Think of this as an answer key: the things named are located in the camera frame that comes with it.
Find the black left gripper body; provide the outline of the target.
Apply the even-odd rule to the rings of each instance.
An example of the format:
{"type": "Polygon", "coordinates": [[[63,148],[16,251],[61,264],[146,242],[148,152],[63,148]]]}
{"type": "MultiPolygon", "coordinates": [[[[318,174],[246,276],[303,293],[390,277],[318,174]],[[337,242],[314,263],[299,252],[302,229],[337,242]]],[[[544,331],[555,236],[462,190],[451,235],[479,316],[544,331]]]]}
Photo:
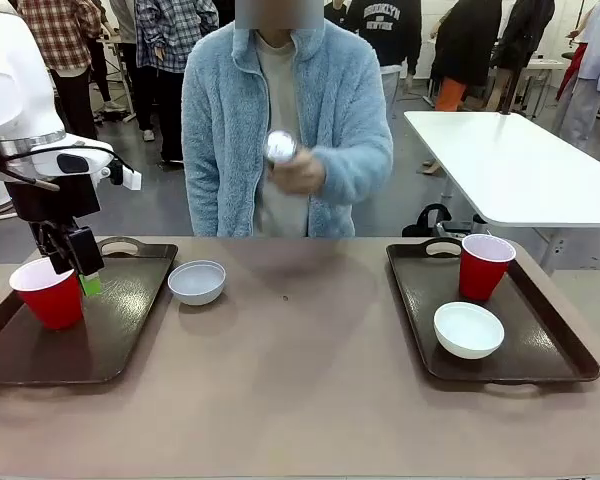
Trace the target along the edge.
{"type": "Polygon", "coordinates": [[[90,177],[57,177],[51,181],[59,187],[51,191],[22,182],[6,182],[17,216],[29,223],[52,222],[70,225],[100,210],[90,177]]]}

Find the person's left hand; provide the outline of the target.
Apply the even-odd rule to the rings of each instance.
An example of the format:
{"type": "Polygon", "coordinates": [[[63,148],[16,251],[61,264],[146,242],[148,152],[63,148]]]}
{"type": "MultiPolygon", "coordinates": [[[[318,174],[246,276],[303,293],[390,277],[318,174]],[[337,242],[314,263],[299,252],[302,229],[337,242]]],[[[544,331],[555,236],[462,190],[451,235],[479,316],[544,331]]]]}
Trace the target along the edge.
{"type": "Polygon", "coordinates": [[[285,194],[310,196],[322,189],[326,171],[311,151],[301,148],[290,161],[274,163],[269,169],[268,178],[285,194]]]}

